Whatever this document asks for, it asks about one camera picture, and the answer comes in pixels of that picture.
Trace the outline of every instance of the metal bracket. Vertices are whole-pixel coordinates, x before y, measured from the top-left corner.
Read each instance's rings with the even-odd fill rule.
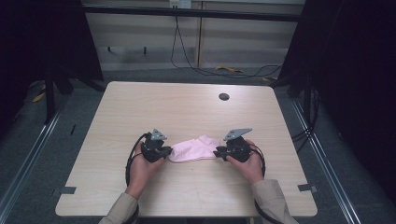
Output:
[[[239,136],[242,136],[245,133],[251,132],[253,129],[247,128],[247,129],[232,129],[230,130],[227,135],[224,137],[224,141],[229,141],[233,140]]]
[[[167,137],[165,136],[165,134],[161,133],[157,129],[154,129],[152,131],[151,140],[166,140],[166,139]]]

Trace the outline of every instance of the pink towel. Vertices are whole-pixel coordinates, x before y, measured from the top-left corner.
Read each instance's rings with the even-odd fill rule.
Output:
[[[216,139],[209,138],[206,135],[198,139],[181,142],[172,146],[172,153],[168,156],[173,162],[198,161],[203,159],[215,159],[213,153],[220,142]]]

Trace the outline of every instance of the wire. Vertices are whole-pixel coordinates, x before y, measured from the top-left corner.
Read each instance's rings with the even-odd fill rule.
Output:
[[[134,155],[134,156],[132,157],[132,160],[134,160],[134,158],[135,158],[136,156],[140,156],[140,155],[143,155],[143,152],[140,152],[140,153],[137,153],[136,155]]]
[[[262,158],[264,158],[264,154],[262,154],[262,150],[259,149],[258,147],[256,147],[256,149],[251,149],[252,151],[256,152],[257,154],[259,154],[260,156],[262,156]]]
[[[186,58],[187,63],[189,64],[189,67],[180,67],[180,66],[177,66],[177,65],[175,65],[175,63],[174,63],[174,61],[173,61],[174,52],[175,52],[175,45],[176,45],[176,39],[177,39],[177,34],[178,34],[178,37],[179,37],[179,39],[180,39],[181,46],[182,46],[182,48],[183,48],[184,57]],[[179,29],[179,27],[178,27],[178,19],[177,19],[177,17],[176,17],[175,37],[174,37],[174,42],[173,42],[173,46],[172,46],[171,63],[172,63],[172,65],[173,65],[174,67],[176,67],[176,68],[190,68],[190,69],[192,69],[194,72],[196,72],[196,73],[198,73],[198,74],[200,74],[200,75],[206,76],[206,77],[230,77],[230,78],[267,77],[267,76],[270,76],[270,75],[272,75],[273,73],[275,73],[277,70],[279,70],[279,69],[283,66],[283,64],[281,64],[281,65],[265,65],[265,66],[262,66],[254,75],[218,74],[218,73],[213,73],[213,72],[209,72],[209,71],[203,70],[203,69],[201,69],[201,68],[195,68],[195,67],[193,67],[193,66],[191,65],[190,60],[189,60],[189,58],[187,57],[186,49],[185,49],[185,47],[184,47],[183,38],[181,37],[180,29]],[[264,75],[259,75],[260,71],[261,71],[263,68],[266,68],[266,67],[275,67],[276,69],[275,69],[274,71],[270,72],[270,73],[267,73],[267,74],[264,74]]]
[[[147,137],[147,136],[148,136],[148,134],[147,134],[147,133],[144,133],[144,134],[142,134],[142,136],[140,136],[140,137],[137,139],[137,141],[134,143],[134,147],[132,148],[131,153],[129,154],[128,160],[129,160],[129,159],[131,159],[131,160],[134,159],[134,157],[132,157],[132,156],[134,155],[134,150],[136,149],[136,147],[137,147],[137,145],[139,144],[140,140],[142,140],[142,138]]]
[[[318,110],[319,110],[319,98],[318,98],[318,94],[315,90],[313,90],[314,93],[314,97],[312,99],[312,104],[314,105],[314,110],[315,110],[315,115],[314,118],[312,120],[311,125],[309,127],[307,127],[305,130],[303,130],[301,133],[298,133],[296,135],[294,135],[292,137],[293,142],[298,142],[302,139],[305,138],[305,140],[303,141],[303,143],[299,146],[299,148],[296,150],[297,154],[301,151],[301,149],[304,147],[305,143],[308,141],[308,139],[311,137],[314,129],[315,129],[315,124],[317,122],[318,119]]]

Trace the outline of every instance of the aluminum rail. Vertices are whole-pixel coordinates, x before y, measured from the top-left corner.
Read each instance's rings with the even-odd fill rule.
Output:
[[[86,13],[108,13],[129,15],[151,15],[151,16],[178,16],[197,18],[238,19],[251,21],[294,21],[302,19],[300,15],[291,14],[268,14],[253,12],[219,11],[205,9],[167,8],[167,7],[114,7],[95,4],[39,4],[29,5],[30,9],[46,11],[68,11]]]
[[[64,110],[67,104],[67,101],[68,97],[65,96],[60,102],[59,109],[53,116],[52,120],[43,127],[40,135],[35,140],[35,144],[27,155],[25,161],[23,162],[21,169],[18,171],[10,186],[6,190],[5,194],[1,198],[0,224],[6,223],[9,213],[11,212],[12,207],[20,196],[23,186],[26,183],[29,174],[32,172],[35,166],[35,162],[38,160],[41,151],[49,140],[50,135],[52,134],[52,131],[58,122],[61,112]]]
[[[308,125],[304,119],[303,108],[301,107],[300,103],[293,101],[293,107],[301,125],[303,126],[303,129],[308,128]],[[318,162],[323,170],[323,173],[325,174],[327,180],[329,181],[329,185],[332,188],[332,192],[334,193],[334,196],[338,204],[340,205],[340,208],[343,211],[344,216],[346,217],[347,223],[361,224],[361,220],[359,219],[355,206],[349,200],[349,197],[347,196],[346,191],[341,185],[341,182],[338,179],[337,174],[332,168],[332,164],[327,158],[323,147],[321,146],[317,136],[314,133],[310,134],[309,142],[311,144],[311,147],[314,149],[315,155],[318,158]]]

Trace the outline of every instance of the sleeve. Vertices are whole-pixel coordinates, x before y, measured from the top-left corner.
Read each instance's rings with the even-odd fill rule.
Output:
[[[122,193],[99,224],[124,223],[134,214],[136,208],[137,200],[127,193]]]
[[[277,180],[258,181],[251,185],[251,189],[254,199],[266,215],[284,224],[298,223],[289,213],[285,196]],[[262,223],[270,222],[263,218]]]

